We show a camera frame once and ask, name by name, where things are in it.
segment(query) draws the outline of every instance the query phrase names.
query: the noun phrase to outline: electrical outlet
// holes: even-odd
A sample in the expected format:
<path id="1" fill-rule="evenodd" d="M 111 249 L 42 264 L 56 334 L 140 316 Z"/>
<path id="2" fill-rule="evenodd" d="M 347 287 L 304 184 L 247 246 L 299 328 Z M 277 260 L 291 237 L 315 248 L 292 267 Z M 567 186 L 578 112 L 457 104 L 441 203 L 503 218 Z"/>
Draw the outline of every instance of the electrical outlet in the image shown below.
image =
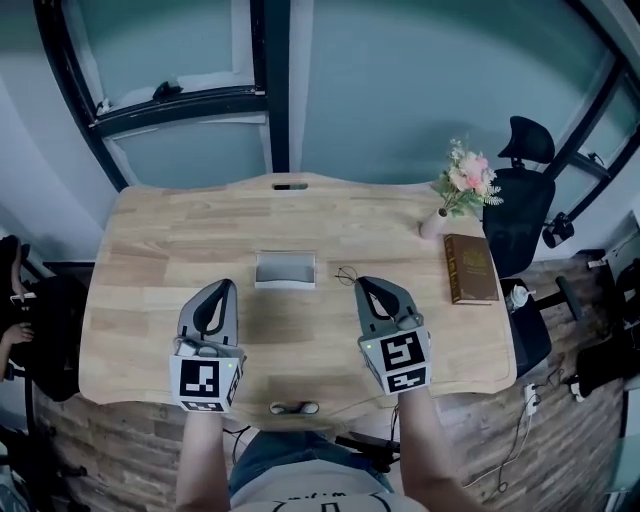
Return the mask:
<path id="1" fill-rule="evenodd" d="M 538 397 L 533 398 L 536 394 L 533 386 L 533 384 L 527 384 L 524 387 L 524 401 L 527 404 L 527 416 L 533 416 L 538 410 Z"/>

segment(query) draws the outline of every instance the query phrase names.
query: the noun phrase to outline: white t-shirt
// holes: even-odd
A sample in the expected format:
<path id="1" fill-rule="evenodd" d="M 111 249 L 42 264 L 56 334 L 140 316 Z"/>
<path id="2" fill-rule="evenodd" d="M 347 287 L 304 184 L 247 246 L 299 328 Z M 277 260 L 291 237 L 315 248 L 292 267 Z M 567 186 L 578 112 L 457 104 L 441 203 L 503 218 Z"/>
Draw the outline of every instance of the white t-shirt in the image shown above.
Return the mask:
<path id="1" fill-rule="evenodd" d="M 240 489 L 234 512 L 424 512 L 366 471 L 324 460 L 276 466 Z"/>

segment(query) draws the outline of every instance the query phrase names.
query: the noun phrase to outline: hand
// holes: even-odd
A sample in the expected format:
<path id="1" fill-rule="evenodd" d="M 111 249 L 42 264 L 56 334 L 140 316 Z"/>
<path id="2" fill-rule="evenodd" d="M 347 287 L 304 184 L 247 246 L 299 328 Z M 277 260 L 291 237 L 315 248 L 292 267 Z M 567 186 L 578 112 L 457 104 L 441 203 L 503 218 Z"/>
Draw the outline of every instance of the hand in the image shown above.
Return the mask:
<path id="1" fill-rule="evenodd" d="M 22 282 L 20 281 L 20 276 L 15 277 L 11 276 L 11 288 L 13 288 L 13 293 L 20 296 L 20 300 L 24 302 L 24 294 L 27 293 L 27 289 L 24 287 Z"/>
<path id="2" fill-rule="evenodd" d="M 33 331 L 29 322 L 13 324 L 2 335 L 2 342 L 9 345 L 17 345 L 33 340 Z"/>

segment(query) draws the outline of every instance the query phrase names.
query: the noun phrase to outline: chair headrest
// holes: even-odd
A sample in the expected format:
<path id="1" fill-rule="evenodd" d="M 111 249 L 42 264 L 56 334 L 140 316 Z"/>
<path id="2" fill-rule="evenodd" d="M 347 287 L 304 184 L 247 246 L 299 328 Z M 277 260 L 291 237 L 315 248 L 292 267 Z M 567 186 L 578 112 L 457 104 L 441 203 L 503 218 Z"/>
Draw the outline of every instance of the chair headrest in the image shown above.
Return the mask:
<path id="1" fill-rule="evenodd" d="M 553 160 L 556 152 L 549 131 L 542 125 L 526 117 L 512 116 L 511 140 L 498 156 L 500 158 L 519 158 L 541 164 Z"/>

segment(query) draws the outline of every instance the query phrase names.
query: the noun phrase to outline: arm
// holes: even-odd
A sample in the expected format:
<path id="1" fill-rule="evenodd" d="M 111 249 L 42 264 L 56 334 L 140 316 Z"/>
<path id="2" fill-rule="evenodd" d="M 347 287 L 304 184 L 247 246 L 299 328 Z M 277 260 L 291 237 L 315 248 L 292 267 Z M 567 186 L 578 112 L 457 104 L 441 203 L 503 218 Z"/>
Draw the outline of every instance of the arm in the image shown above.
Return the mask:
<path id="1" fill-rule="evenodd" d="M 26 290 L 20 281 L 20 266 L 22 265 L 22 247 L 20 240 L 16 238 L 16 257 L 11 264 L 11 287 L 16 295 L 20 295 L 20 300 L 24 302 Z"/>
<path id="2" fill-rule="evenodd" d="M 178 512 L 228 512 L 222 415 L 190 412 L 184 426 L 176 489 Z"/>
<path id="3" fill-rule="evenodd" d="M 31 324 L 23 322 L 14 324 L 4 331 L 0 340 L 0 382 L 4 380 L 7 373 L 7 363 L 9 362 L 9 354 L 11 347 L 17 343 L 29 342 L 33 339 L 33 331 Z"/>
<path id="4" fill-rule="evenodd" d="M 438 412 L 427 388 L 398 396 L 404 493 L 430 512 L 484 512 L 456 478 Z"/>

